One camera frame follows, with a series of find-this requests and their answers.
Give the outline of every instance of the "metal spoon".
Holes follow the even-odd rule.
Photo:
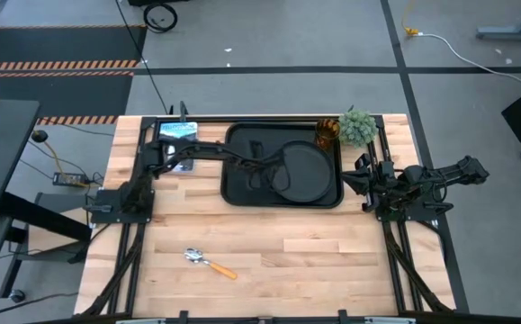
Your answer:
[[[210,266],[212,269],[218,271],[219,273],[226,275],[228,278],[230,278],[232,280],[235,280],[236,278],[238,278],[238,275],[235,274],[234,272],[232,272],[232,270],[225,268],[222,265],[218,265],[218,264],[215,264],[213,262],[206,260],[204,258],[204,256],[202,255],[202,251],[200,251],[196,248],[192,248],[192,247],[187,248],[186,251],[184,252],[184,256],[195,264],[202,262],[205,265]]]

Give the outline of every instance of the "yellow plug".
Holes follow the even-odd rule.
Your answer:
[[[410,27],[405,27],[404,30],[406,31],[406,34],[408,36],[418,35],[418,33],[420,32],[419,30]]]

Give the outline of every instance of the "white cable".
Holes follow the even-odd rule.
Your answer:
[[[468,64],[472,64],[474,65],[475,67],[478,67],[478,68],[481,68],[485,71],[488,71],[492,74],[495,74],[497,76],[504,76],[504,77],[510,77],[510,78],[513,78],[515,79],[516,81],[520,82],[521,83],[521,78],[517,77],[517,76],[513,76],[513,75],[510,75],[508,73],[501,73],[501,72],[496,72],[496,71],[493,71],[487,67],[483,67],[482,65],[478,64],[478,63],[475,63],[475,62],[472,62],[470,61],[469,59],[467,58],[463,58],[462,56],[460,56],[460,54],[458,54],[453,48],[452,48],[452,45],[450,45],[450,43],[448,42],[448,40],[446,40],[444,37],[441,37],[441,36],[438,36],[438,35],[434,35],[434,34],[425,34],[425,33],[418,33],[416,35],[414,35],[414,37],[433,37],[433,38],[436,38],[436,39],[439,39],[441,41],[443,41],[444,43],[446,43],[446,45],[448,45],[448,48],[452,51],[452,53],[459,59],[461,59],[462,61],[468,63]]]

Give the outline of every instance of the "butcher block tabletop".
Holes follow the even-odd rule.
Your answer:
[[[417,164],[407,116],[382,118],[395,167]],[[119,118],[106,189],[129,180],[141,119]],[[229,126],[199,122],[198,138],[224,141]],[[353,170],[363,153],[343,146],[343,169]],[[336,316],[341,309],[350,316],[397,314],[382,225],[373,214],[362,212],[363,196],[345,184],[343,202],[332,209],[233,206],[220,195],[221,166],[220,161],[198,160],[192,173],[169,173],[155,180],[154,215],[146,227],[134,317],[177,318],[179,311],[189,311],[190,317]],[[453,308],[438,236],[415,222],[407,227],[416,269]],[[113,224],[88,249],[75,313],[89,307],[112,276],[120,235],[121,225]],[[236,272],[238,279],[189,262],[183,255],[186,248],[199,248],[211,261]],[[411,309],[408,279],[401,270],[400,276]],[[124,277],[118,311],[124,309],[128,282]]]

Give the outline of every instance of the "black desk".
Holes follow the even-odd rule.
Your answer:
[[[30,137],[39,107],[37,102],[0,100],[0,250],[6,240],[20,246],[26,239],[26,230],[11,226],[14,219],[72,239],[90,239],[91,230],[86,225],[5,191]],[[1,298],[10,293],[19,267],[20,261],[14,256],[4,279]]]

